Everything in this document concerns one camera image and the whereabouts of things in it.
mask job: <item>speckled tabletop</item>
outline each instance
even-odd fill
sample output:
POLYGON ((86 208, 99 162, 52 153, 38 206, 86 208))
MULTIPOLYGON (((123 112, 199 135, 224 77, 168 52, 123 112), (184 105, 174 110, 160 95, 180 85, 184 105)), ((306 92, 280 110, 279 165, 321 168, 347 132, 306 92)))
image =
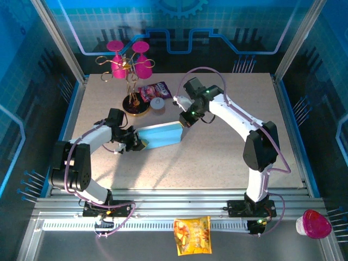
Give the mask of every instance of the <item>speckled tabletop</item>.
MULTIPOLYGON (((137 86, 164 81, 171 93, 176 93, 183 73, 153 74, 150 79, 139 80, 137 86)), ((270 75, 267 73, 223 73, 228 84, 229 97, 251 115, 277 125, 281 150, 292 173, 273 173, 270 188, 299 188, 301 178, 291 149, 288 133, 277 102, 270 75)), ((216 84, 222 88, 218 75, 193 73, 203 85, 216 84)), ((180 95, 185 95, 181 88, 180 95)), ((88 80, 78 115, 73 138, 89 130, 93 123, 108 116, 110 108, 122 109, 126 95, 125 80, 112 79, 103 82, 100 74, 92 74, 88 80)), ((166 112, 157 116, 149 111, 142 117, 129 116, 129 124, 135 128, 178 121, 181 110, 165 101, 166 112)), ((113 149, 117 143, 106 144, 113 149)), ((106 188, 246 188, 248 167, 242 153, 241 137, 221 119, 207 125, 201 121, 190 129, 184 129, 179 144, 140 152, 114 155, 99 148, 91 157, 92 177, 106 188)), ((284 168, 278 157, 275 167, 284 168)))

